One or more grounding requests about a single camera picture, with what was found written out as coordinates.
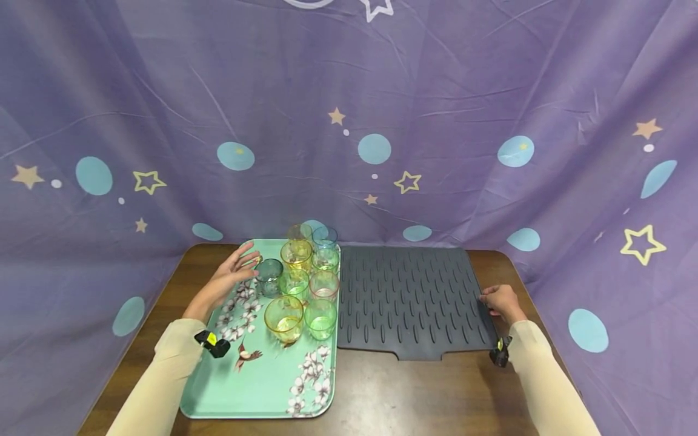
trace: gray drying mat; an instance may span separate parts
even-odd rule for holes
[[[464,250],[342,247],[337,347],[441,360],[492,349],[492,318]]]

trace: light blue circle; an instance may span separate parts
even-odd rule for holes
[[[132,296],[119,309],[112,324],[114,335],[122,337],[134,331],[145,314],[145,301],[139,296]]]
[[[87,156],[75,166],[75,177],[80,187],[88,194],[104,195],[112,190],[112,172],[101,159]]]
[[[534,251],[540,247],[540,235],[534,229],[518,229],[507,238],[507,242],[521,251]]]
[[[237,142],[224,142],[218,146],[218,160],[233,171],[244,171],[255,164],[255,154]]]
[[[533,157],[535,146],[528,136],[514,136],[504,142],[497,152],[497,159],[511,168],[523,167]]]
[[[320,221],[318,221],[318,220],[307,220],[307,221],[306,221],[305,223],[303,223],[303,224],[309,225],[309,226],[311,227],[311,229],[313,229],[313,231],[316,231],[316,230],[319,229],[320,227],[324,227],[324,226],[325,226],[324,224],[322,224],[322,223],[321,223]]]
[[[391,152],[390,141],[383,135],[371,133],[359,141],[359,157],[365,163],[381,164],[388,160]]]
[[[600,353],[609,347],[609,334],[598,316],[586,309],[574,309],[567,321],[575,343],[590,353]]]
[[[675,160],[665,160],[650,170],[647,173],[647,177],[645,177],[645,184],[642,186],[640,198],[647,198],[659,191],[671,177],[671,173],[676,169],[676,164]]]
[[[191,226],[191,232],[201,239],[206,239],[207,241],[220,241],[223,239],[222,233],[204,223],[196,223]]]
[[[423,241],[431,236],[431,229],[426,225],[413,225],[402,231],[402,237],[412,242]]]

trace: floral tray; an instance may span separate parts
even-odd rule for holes
[[[282,239],[256,239],[263,258],[278,259]],[[179,408],[192,419],[312,418],[334,397],[335,334],[318,342],[307,331],[284,347],[267,330],[264,310],[270,299],[255,281],[240,283],[208,327],[230,341],[220,359],[203,353],[184,388]]]

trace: clear glass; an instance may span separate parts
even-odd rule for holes
[[[339,292],[339,278],[331,271],[318,271],[310,277],[310,293],[313,299],[334,301]]]
[[[312,300],[303,315],[308,331],[317,340],[326,340],[332,336],[337,324],[337,307],[334,301]]]
[[[281,248],[281,259],[290,269],[302,269],[310,274],[313,246],[308,241],[289,241]]]
[[[265,259],[255,268],[257,276],[257,289],[263,296],[276,298],[281,293],[279,278],[283,273],[283,265],[276,259]]]
[[[334,248],[337,244],[337,231],[332,227],[318,227],[313,232],[315,249]]]
[[[288,229],[286,237],[289,241],[302,241],[306,240],[308,242],[312,241],[313,238],[313,228],[307,224],[296,224],[292,225]]]
[[[334,248],[321,248],[313,253],[313,268],[320,271],[337,272],[339,252]]]
[[[281,291],[284,295],[291,295],[300,301],[308,301],[308,288],[310,277],[302,269],[286,269],[281,276]]]
[[[290,295],[275,298],[267,304],[264,322],[282,343],[293,344],[303,331],[303,303]]]

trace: purple backdrop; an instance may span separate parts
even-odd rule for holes
[[[692,434],[697,40],[695,0],[1,2],[0,434],[77,431],[189,246],[305,220],[504,251],[604,435]]]

